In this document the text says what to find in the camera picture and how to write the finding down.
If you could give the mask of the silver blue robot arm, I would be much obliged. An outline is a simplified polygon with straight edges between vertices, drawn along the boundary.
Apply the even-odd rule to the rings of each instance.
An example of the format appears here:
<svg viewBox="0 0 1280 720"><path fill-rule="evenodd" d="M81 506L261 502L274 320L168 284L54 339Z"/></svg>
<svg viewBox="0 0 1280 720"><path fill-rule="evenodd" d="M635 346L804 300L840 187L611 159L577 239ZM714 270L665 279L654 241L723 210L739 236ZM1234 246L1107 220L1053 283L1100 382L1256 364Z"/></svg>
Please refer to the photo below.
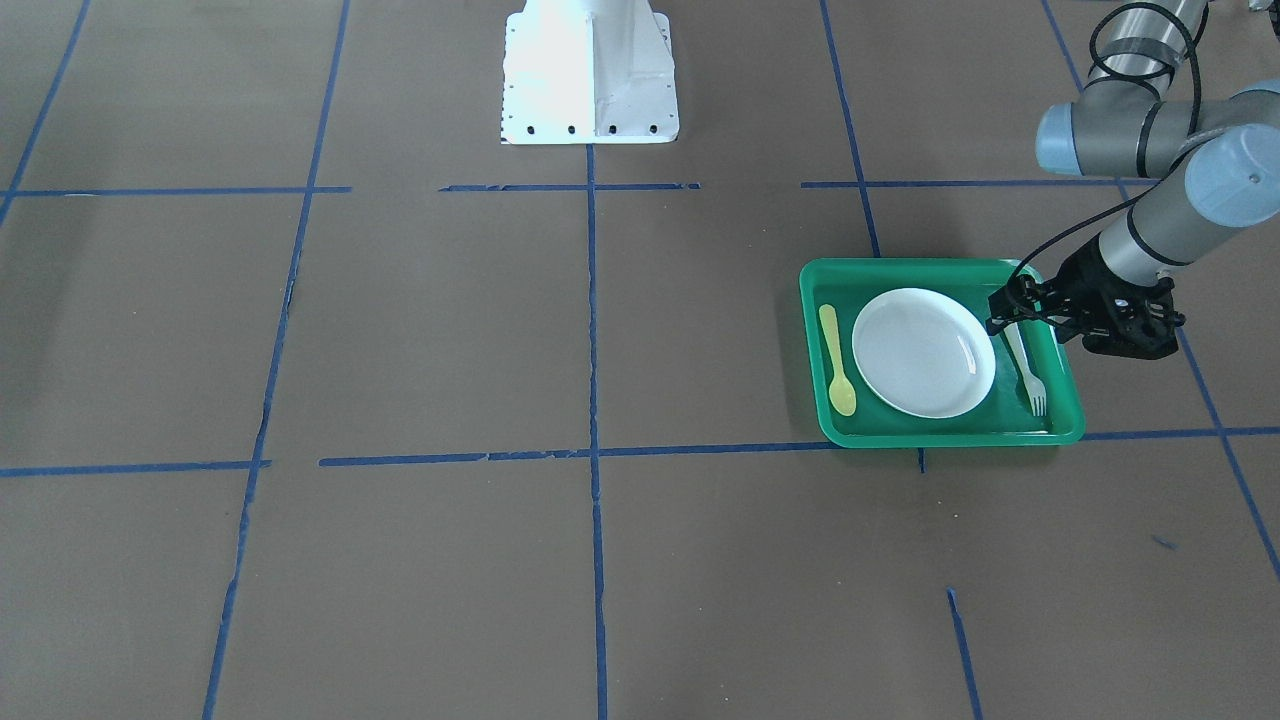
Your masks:
<svg viewBox="0 0 1280 720"><path fill-rule="evenodd" d="M1018 266L989 296L989 334L1043 322L1057 342L1079 340L1093 354L1166 357L1185 320L1175 274L1277 215L1277 82L1204 100L1207 15L1204 1L1130 1L1094 28L1088 81L1042 115L1037 160L1060 176L1152 186L1102 211L1106 227L1053 278Z"/></svg>

